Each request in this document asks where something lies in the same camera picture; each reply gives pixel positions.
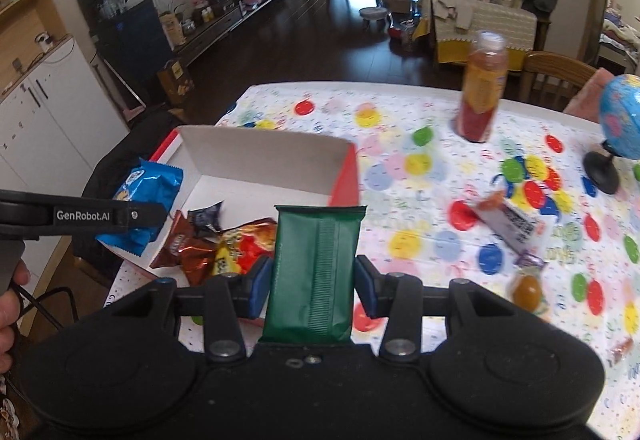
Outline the person's left hand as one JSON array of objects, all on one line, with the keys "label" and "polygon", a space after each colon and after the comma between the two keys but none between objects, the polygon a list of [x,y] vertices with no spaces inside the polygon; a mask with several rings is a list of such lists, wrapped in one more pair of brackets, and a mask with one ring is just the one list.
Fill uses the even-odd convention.
[{"label": "person's left hand", "polygon": [[[17,286],[24,286],[30,280],[30,272],[20,260],[15,268],[13,282]],[[0,373],[4,374],[11,368],[12,358],[10,350],[15,340],[13,325],[17,322],[21,312],[20,298],[17,293],[9,289],[0,298]]]}]

